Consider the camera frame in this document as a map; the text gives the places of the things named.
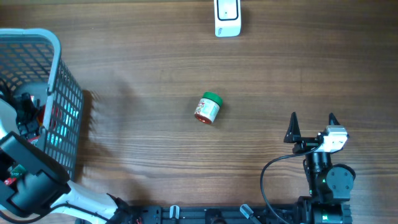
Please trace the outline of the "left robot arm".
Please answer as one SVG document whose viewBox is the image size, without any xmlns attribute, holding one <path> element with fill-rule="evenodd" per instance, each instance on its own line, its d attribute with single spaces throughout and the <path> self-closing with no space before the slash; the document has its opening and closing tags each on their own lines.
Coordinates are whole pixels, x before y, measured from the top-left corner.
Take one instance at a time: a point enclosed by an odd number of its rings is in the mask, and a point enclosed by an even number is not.
<svg viewBox="0 0 398 224">
<path fill-rule="evenodd" d="M 133 223 L 129 205 L 70 180 L 66 170 L 19 135 L 17 113 L 1 96 L 1 213 L 11 223 L 33 223 L 63 213 L 88 223 Z"/>
</svg>

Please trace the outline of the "green lid jar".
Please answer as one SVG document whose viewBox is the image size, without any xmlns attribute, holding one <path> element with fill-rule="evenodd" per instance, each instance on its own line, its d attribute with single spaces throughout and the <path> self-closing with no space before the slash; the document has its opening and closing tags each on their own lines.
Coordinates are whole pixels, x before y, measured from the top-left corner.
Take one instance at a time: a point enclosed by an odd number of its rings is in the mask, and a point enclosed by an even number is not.
<svg viewBox="0 0 398 224">
<path fill-rule="evenodd" d="M 213 92 L 205 92 L 200 99 L 194 117 L 205 124 L 212 124 L 223 104 L 223 99 Z"/>
</svg>

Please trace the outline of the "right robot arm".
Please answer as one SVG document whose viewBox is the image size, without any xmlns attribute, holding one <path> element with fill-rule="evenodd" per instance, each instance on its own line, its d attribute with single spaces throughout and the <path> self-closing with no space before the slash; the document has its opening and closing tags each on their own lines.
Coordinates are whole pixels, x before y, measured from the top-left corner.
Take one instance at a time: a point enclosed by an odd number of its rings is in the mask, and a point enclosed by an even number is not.
<svg viewBox="0 0 398 224">
<path fill-rule="evenodd" d="M 301 136 L 296 113 L 292 113 L 284 142 L 293 143 L 293 155 L 304 154 L 303 169 L 310 195 L 294 204 L 294 223 L 349 224 L 353 222 L 350 192 L 355 171 L 344 164 L 333 164 L 331 155 L 341 151 L 349 134 L 334 114 L 329 114 L 325 130 L 312 138 Z"/>
</svg>

